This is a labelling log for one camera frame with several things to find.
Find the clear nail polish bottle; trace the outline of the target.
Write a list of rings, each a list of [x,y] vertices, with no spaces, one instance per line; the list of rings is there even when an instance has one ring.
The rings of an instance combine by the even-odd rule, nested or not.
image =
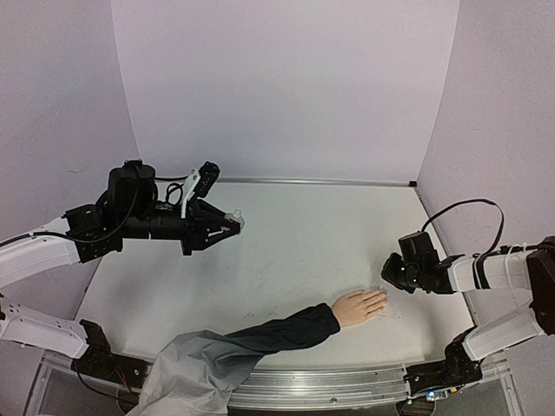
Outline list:
[[[239,209],[226,213],[225,219],[237,223],[240,230],[242,230],[245,226],[245,220],[242,216],[241,210]]]

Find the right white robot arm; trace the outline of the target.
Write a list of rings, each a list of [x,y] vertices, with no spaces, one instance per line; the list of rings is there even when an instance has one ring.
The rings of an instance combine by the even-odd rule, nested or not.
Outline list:
[[[441,260],[425,231],[399,239],[401,253],[392,253],[381,278],[409,294],[416,290],[452,295],[481,290],[522,289],[532,294],[499,319],[463,335],[459,343],[470,361],[541,335],[554,334],[554,237],[539,244],[503,246],[473,257]]]

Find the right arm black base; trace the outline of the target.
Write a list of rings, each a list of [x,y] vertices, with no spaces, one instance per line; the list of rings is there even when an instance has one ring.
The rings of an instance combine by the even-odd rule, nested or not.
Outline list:
[[[403,380],[408,383],[411,397],[437,390],[480,381],[482,379],[480,361],[473,361],[463,348],[463,341],[473,328],[457,335],[444,350],[444,359],[406,368]]]

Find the mannequin hand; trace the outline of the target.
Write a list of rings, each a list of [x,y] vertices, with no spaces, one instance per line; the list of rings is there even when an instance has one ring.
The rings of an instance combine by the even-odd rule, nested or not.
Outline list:
[[[378,316],[388,302],[389,295],[385,290],[356,290],[339,297],[331,310],[340,327],[347,328]]]

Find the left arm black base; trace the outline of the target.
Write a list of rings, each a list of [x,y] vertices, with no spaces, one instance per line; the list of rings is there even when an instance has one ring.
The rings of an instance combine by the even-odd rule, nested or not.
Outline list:
[[[71,370],[80,381],[84,381],[82,376],[88,376],[118,383],[124,388],[128,399],[117,400],[134,406],[146,380],[149,363],[140,358],[114,353],[97,323],[81,319],[79,324],[84,328],[87,348],[82,356],[72,360]]]

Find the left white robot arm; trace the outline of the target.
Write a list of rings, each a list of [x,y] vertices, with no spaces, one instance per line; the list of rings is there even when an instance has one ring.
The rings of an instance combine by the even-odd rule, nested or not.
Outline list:
[[[160,199],[162,179],[155,169],[139,159],[126,161],[111,170],[108,188],[95,203],[2,241],[2,288],[120,252],[128,239],[178,241],[183,255],[190,256],[239,235],[245,224],[241,212],[206,202],[219,174],[216,164],[206,162],[168,179]]]

